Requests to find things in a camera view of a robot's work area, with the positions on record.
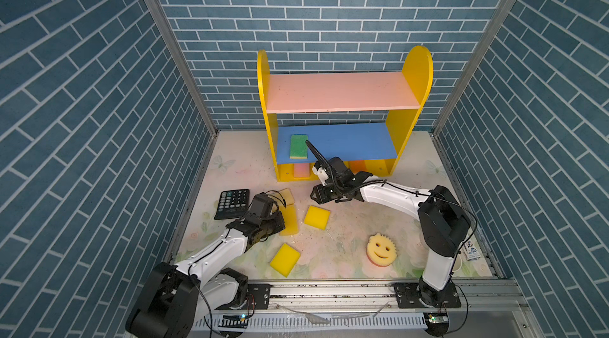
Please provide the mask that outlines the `orange sponge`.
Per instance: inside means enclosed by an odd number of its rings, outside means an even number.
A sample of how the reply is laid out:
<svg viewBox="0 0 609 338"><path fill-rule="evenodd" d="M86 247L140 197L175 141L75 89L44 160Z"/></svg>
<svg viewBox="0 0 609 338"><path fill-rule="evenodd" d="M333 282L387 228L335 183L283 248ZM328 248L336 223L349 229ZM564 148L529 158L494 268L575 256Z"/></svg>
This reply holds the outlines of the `orange sponge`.
<svg viewBox="0 0 609 338"><path fill-rule="evenodd" d="M349 162L349 167L354 174L359 173L360 171L367 171L366 161L365 160L354 160Z"/></svg>

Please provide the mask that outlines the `yellow sponge rectangle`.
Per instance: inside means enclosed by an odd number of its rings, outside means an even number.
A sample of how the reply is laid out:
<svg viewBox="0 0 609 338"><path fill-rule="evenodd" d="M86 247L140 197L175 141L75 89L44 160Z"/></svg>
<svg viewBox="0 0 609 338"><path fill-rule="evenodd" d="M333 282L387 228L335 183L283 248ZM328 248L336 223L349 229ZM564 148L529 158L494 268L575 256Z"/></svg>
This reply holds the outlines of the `yellow sponge rectangle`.
<svg viewBox="0 0 609 338"><path fill-rule="evenodd" d="M282 217L284 219L285 228L282 230L280 236L293 236L298 234L298 215L295 205L282 206L280 208Z"/></svg>

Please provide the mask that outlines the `pink sponge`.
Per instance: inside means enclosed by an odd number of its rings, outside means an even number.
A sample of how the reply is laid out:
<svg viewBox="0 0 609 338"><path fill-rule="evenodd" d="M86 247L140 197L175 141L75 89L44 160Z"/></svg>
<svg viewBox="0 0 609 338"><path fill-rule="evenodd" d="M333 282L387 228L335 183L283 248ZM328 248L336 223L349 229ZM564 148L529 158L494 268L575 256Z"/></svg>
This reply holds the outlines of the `pink sponge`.
<svg viewBox="0 0 609 338"><path fill-rule="evenodd" d="M309 163L295 163L293 165L293 177L295 179L307 179L311 176Z"/></svg>

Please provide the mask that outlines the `green sponge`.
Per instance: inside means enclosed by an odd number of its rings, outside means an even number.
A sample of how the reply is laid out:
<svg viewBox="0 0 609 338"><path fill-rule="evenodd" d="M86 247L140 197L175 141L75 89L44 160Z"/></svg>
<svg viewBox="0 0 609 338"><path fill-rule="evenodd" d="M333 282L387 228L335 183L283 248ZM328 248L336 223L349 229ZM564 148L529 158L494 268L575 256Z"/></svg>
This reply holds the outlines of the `green sponge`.
<svg viewBox="0 0 609 338"><path fill-rule="evenodd" d="M304 134L294 134L290 137L291 160L305 160L308 157L308 139L308 136Z"/></svg>

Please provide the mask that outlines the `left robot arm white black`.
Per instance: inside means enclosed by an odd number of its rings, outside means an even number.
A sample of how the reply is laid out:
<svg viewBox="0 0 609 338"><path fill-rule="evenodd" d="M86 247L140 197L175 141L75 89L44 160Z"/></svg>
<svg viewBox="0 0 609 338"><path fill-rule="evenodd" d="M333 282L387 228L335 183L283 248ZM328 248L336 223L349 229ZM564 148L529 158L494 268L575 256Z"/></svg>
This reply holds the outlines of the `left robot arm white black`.
<svg viewBox="0 0 609 338"><path fill-rule="evenodd" d="M244 216L228 223L206 248L178 263L156 265L127 317L126 331L136 337L186 337L196 321L212 324L218 307L246 307L242 319L250 319L256 301L248 277L228 263L283 231L286 205L279 192L259 193Z"/></svg>

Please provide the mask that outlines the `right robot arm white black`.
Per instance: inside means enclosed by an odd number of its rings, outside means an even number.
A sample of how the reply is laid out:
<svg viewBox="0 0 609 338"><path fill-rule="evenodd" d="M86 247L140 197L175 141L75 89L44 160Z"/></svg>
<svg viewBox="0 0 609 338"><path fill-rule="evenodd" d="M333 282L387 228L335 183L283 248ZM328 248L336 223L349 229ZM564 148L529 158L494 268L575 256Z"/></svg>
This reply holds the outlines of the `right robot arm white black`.
<svg viewBox="0 0 609 338"><path fill-rule="evenodd" d="M439 308L454 292L455 260L472 232L472 222L446 187L431 190L404 187L379 179L367 171L353 173L338 157L327 160L310 142L306 146L317 161L312 173L320 184L310 198L319 205L329 202L375 203L400 211L420 222L429 248L426 266L417 291L423 305Z"/></svg>

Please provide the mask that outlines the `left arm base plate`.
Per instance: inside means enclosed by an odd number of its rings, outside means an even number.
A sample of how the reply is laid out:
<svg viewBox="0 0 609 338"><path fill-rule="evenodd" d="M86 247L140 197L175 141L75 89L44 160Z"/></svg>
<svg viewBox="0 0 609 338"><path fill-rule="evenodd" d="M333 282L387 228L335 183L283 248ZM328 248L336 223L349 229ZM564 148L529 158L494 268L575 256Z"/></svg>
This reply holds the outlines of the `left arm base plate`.
<svg viewBox="0 0 609 338"><path fill-rule="evenodd" d="M269 307L271 298L271 285L249 284L239 286L235 298L225 306L225 309L233 310L266 310Z"/></svg>

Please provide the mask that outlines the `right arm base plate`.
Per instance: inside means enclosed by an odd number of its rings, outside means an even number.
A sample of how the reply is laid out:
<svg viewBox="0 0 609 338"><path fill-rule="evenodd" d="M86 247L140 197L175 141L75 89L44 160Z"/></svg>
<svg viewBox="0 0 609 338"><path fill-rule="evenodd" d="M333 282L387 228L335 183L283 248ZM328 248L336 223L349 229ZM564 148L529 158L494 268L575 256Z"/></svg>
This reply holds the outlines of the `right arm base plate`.
<svg viewBox="0 0 609 338"><path fill-rule="evenodd" d="M453 282L448 282L443 290L435 290L420 279L419 282L396 282L393 284L393 289L400 309L462 307L457 287Z"/></svg>

